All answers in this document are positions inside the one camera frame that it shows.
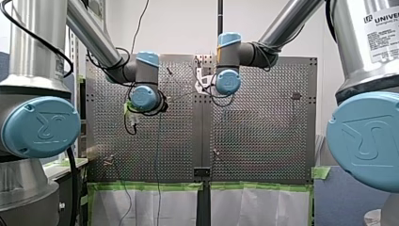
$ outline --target black bracket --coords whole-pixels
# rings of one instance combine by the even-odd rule
[[[210,177],[211,176],[211,168],[194,168],[194,176],[195,177]]]

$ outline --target metal pole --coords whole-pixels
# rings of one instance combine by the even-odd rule
[[[259,42],[282,47],[319,9],[325,0],[291,0],[276,20],[262,35]]]
[[[223,33],[223,0],[217,0],[217,35]]]

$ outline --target vertical metal rod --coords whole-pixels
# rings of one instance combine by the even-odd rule
[[[217,35],[223,33],[223,0],[217,0]]]

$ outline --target green tape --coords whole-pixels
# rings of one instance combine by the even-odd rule
[[[86,161],[86,158],[75,158],[76,165]],[[59,163],[60,167],[68,167],[70,165],[70,160],[63,160]]]
[[[88,203],[88,195],[80,198],[80,205],[85,205]]]
[[[139,190],[139,191],[158,191],[157,183],[141,183],[141,182],[113,182],[113,183],[89,183],[88,189],[93,191],[99,190]],[[193,191],[202,190],[202,184],[159,184],[161,191]]]
[[[309,192],[311,186],[287,186],[269,183],[247,183],[247,182],[212,182],[212,190],[241,190],[244,188],[260,190],[282,190],[292,192]]]
[[[123,115],[127,113],[127,103],[123,104]]]
[[[85,82],[85,80],[86,80],[86,78],[85,78],[85,76],[84,75],[82,75],[82,74],[79,74],[79,83],[84,83]]]
[[[311,178],[326,180],[328,177],[331,167],[315,167],[311,169]]]

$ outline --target robotic arm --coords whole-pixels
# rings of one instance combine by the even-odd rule
[[[215,87],[223,95],[234,94],[241,86],[239,66],[270,70],[279,59],[281,48],[302,30],[324,0],[292,0],[258,42],[241,42],[238,33],[223,33],[218,38]]]
[[[135,112],[165,110],[166,100],[158,90],[158,55],[139,52],[136,59],[131,59],[130,53],[122,56],[80,0],[14,0],[11,19],[58,50],[64,49],[68,24],[97,58],[109,82],[125,87],[135,84],[130,95]],[[0,83],[0,155],[51,157],[74,143],[80,119],[66,101],[71,93],[63,78],[60,55],[14,25],[9,76]]]
[[[323,3],[291,0],[258,42],[241,42],[238,33],[221,34],[213,81],[216,90],[225,95],[239,90],[239,66],[273,68],[281,48]],[[399,96],[395,89],[399,86],[399,2],[328,0],[327,19],[333,24],[330,29],[345,77],[336,93],[339,106],[327,126],[328,146],[341,167],[357,180],[399,192]]]

